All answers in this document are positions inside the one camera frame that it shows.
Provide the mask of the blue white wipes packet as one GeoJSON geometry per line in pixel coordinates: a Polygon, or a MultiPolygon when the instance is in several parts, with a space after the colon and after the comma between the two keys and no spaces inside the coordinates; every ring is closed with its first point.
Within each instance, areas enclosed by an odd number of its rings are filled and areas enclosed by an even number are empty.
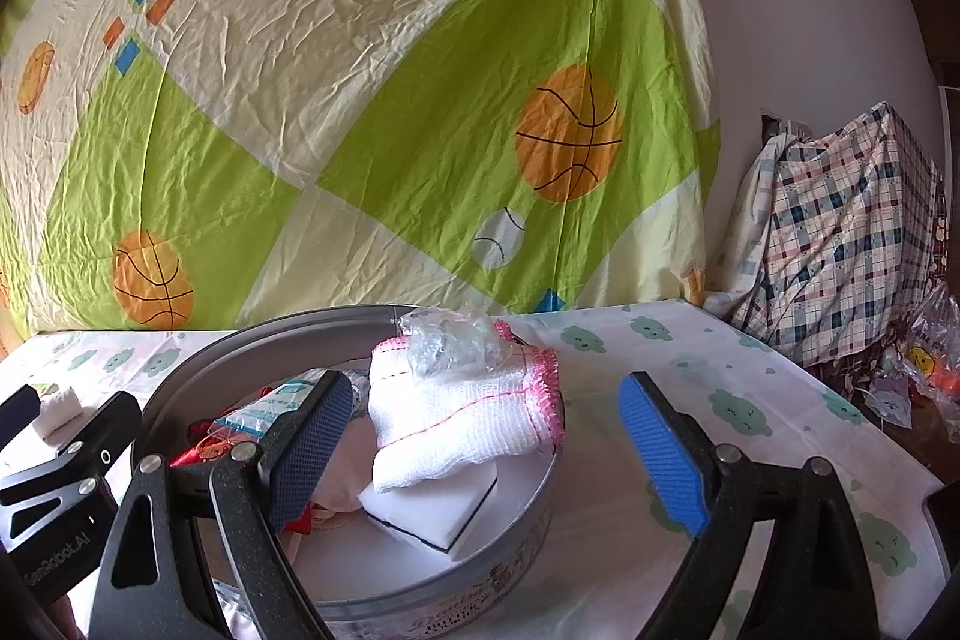
{"type": "MultiPolygon", "coordinates": [[[[239,437],[241,440],[259,440],[282,414],[293,413],[308,398],[313,386],[325,374],[325,369],[309,369],[302,374],[280,381],[277,386],[264,386],[252,401],[231,409],[213,420],[206,433],[221,440],[239,437]]],[[[352,385],[352,415],[358,419],[368,413],[370,401],[370,374],[366,370],[342,369],[352,385]]]]}

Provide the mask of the colourful plastic bag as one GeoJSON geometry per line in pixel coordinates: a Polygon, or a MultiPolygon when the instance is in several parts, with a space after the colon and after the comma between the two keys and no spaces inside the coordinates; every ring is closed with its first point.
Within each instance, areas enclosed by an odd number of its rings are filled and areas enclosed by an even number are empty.
{"type": "Polygon", "coordinates": [[[901,429],[913,427],[911,393],[934,404],[947,440],[958,443],[958,301],[939,283],[921,302],[907,333],[887,347],[867,390],[867,406],[901,429]]]}

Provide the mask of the red drawstring pouch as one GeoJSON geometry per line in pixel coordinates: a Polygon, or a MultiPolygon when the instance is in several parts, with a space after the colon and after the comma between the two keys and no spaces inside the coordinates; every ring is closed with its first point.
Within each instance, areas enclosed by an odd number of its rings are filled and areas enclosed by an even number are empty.
{"type": "Polygon", "coordinates": [[[210,463],[228,455],[235,445],[241,442],[257,442],[259,434],[233,429],[229,425],[217,424],[212,419],[194,420],[187,425],[189,448],[172,460],[172,466],[190,466],[190,464],[210,463]]]}

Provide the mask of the pink soft cloth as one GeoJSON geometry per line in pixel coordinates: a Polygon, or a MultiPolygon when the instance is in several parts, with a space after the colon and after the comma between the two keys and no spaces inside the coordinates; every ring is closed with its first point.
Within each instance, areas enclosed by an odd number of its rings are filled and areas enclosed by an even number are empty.
{"type": "Polygon", "coordinates": [[[311,528],[342,523],[361,509],[361,494],[373,479],[376,431],[367,417],[347,425],[311,495],[311,528]]]}

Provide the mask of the cloud print table cloth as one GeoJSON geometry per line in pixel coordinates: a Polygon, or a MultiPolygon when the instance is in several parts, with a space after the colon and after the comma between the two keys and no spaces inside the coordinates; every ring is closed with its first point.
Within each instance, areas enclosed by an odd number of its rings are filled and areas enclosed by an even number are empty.
{"type": "MultiPolygon", "coordinates": [[[[620,422],[617,390],[643,370],[715,442],[799,466],[822,456],[853,505],[874,583],[880,630],[903,638],[946,583],[924,515],[939,482],[851,403],[786,357],[680,302],[519,315],[512,331],[553,349],[566,440],[551,487],[542,551],[523,580],[480,617],[436,638],[630,638],[688,549],[667,518],[620,422]]],[[[139,400],[149,354],[174,333],[71,331],[25,342],[2,386],[71,386],[94,408],[117,392],[139,400]]]]}

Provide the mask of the plaid cloth cover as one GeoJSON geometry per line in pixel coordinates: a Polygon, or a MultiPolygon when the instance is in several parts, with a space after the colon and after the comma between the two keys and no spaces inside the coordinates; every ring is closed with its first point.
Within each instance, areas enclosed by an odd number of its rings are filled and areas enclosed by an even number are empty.
{"type": "Polygon", "coordinates": [[[740,184],[704,307],[804,367],[884,341],[942,275],[946,195],[889,103],[830,135],[778,133],[740,184]]]}

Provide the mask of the round metal tin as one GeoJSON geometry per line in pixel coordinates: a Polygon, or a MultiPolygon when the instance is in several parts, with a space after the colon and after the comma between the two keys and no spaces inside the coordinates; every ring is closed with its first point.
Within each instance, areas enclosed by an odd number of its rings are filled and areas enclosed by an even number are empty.
{"type": "MultiPolygon", "coordinates": [[[[236,333],[187,331],[161,339],[142,374],[143,429],[133,453],[180,455],[187,427],[262,386],[308,369],[363,370],[397,331],[398,305],[288,315],[236,333]]],[[[364,515],[309,534],[293,570],[340,638],[436,638],[477,619],[529,571],[547,537],[560,450],[498,459],[493,494],[452,555],[394,536],[364,515]]]]}

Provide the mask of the white sponge block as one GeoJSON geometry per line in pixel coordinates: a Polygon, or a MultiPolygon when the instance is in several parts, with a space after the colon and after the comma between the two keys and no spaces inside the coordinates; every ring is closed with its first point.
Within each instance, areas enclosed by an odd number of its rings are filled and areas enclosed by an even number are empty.
{"type": "Polygon", "coordinates": [[[377,492],[370,484],[359,494],[359,503],[374,525],[398,541],[454,557],[496,487],[498,470],[489,461],[405,489],[377,492]]]}

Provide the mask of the small white cloth roll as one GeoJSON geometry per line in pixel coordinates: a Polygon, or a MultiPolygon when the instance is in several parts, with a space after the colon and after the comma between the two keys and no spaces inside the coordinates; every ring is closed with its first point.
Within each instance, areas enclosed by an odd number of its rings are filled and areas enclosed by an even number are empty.
{"type": "Polygon", "coordinates": [[[80,398],[71,386],[50,385],[39,393],[39,416],[34,419],[32,429],[41,438],[50,437],[73,419],[83,413],[80,398]]]}

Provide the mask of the green cream basketball bedsheet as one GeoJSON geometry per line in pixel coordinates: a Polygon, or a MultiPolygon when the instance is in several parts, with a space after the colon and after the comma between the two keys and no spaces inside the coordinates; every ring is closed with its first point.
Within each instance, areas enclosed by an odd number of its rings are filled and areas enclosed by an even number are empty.
{"type": "Polygon", "coordinates": [[[8,0],[2,330],[704,292],[701,0],[8,0]]]}

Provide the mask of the clear crumpled plastic bag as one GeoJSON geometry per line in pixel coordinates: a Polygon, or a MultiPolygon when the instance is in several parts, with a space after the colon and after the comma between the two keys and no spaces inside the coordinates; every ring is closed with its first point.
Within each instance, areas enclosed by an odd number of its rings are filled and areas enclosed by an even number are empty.
{"type": "Polygon", "coordinates": [[[414,308],[398,319],[398,330],[418,377],[494,372],[509,357],[509,342],[496,323],[475,310],[414,308]]]}

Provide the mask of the white pink-edged dishcloth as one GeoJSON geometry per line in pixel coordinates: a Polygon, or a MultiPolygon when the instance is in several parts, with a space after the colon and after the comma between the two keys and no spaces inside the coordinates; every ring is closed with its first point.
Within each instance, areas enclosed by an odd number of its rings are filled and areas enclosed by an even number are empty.
{"type": "Polygon", "coordinates": [[[550,452],[565,438],[558,356],[496,325],[508,349],[500,367],[423,377],[406,336],[371,354],[368,414],[377,437],[373,486],[387,492],[443,479],[501,456],[550,452]]]}

